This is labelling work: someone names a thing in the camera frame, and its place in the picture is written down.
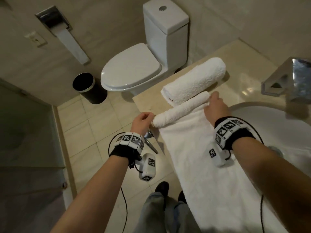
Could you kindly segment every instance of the switch plate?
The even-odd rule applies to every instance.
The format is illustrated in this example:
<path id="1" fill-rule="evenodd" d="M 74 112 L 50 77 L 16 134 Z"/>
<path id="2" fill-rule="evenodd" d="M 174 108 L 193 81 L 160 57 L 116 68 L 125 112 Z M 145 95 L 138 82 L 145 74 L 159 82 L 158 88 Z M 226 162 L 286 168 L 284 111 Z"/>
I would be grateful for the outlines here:
<path id="1" fill-rule="evenodd" d="M 36 31 L 25 35 L 25 38 L 29 39 L 36 47 L 43 46 L 47 43 L 46 40 L 41 37 Z"/>

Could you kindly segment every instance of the toilet lid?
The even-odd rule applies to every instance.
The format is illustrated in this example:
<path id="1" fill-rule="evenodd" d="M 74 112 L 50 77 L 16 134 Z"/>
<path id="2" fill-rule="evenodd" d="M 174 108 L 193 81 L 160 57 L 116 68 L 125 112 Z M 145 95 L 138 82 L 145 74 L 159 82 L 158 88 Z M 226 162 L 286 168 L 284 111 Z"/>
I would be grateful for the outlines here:
<path id="1" fill-rule="evenodd" d="M 157 75 L 161 64 L 144 43 L 131 46 L 113 57 L 101 72 L 101 83 L 113 89 L 136 86 Z"/>

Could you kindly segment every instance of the countertop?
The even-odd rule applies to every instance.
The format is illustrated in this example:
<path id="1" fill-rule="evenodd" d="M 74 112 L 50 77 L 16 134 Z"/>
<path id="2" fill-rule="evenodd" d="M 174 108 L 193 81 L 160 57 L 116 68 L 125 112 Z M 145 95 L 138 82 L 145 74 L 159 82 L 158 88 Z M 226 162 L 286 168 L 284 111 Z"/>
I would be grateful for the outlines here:
<path id="1" fill-rule="evenodd" d="M 133 100 L 139 111 L 150 111 L 154 114 L 160 114 L 172 108 L 160 93 L 163 86 L 173 82 L 195 66 L 212 57 L 220 57 L 224 61 L 226 64 L 226 75 L 220 83 L 210 86 L 207 91 L 210 93 L 218 91 L 220 97 L 223 98 L 228 106 L 234 108 L 245 105 L 265 105 L 286 111 L 311 125 L 311 106 L 286 101 L 285 95 L 272 97 L 260 93 L 261 82 L 267 79 L 278 66 L 240 40 L 235 40 L 221 47 L 214 53 L 135 96 Z M 166 156 L 169 155 L 167 150 L 164 152 Z"/>

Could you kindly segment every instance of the trash can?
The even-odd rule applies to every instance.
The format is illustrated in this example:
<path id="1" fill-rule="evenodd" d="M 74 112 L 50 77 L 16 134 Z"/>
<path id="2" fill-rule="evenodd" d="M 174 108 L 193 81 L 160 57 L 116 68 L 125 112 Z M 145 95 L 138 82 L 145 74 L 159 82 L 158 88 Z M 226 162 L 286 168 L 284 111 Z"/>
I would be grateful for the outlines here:
<path id="1" fill-rule="evenodd" d="M 76 76 L 72 86 L 92 104 L 100 104 L 107 98 L 107 90 L 96 82 L 90 73 L 82 73 Z"/>

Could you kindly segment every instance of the light blue jeans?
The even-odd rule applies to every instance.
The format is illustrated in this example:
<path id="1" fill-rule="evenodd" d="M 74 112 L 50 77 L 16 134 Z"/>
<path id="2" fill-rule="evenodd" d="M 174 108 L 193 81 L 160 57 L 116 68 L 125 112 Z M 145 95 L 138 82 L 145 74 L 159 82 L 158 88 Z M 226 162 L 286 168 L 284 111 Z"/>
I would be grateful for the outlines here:
<path id="1" fill-rule="evenodd" d="M 166 229 L 170 233 L 201 233 L 187 204 L 170 197 L 164 199 L 160 192 L 151 193 L 133 233 L 166 233 Z"/>

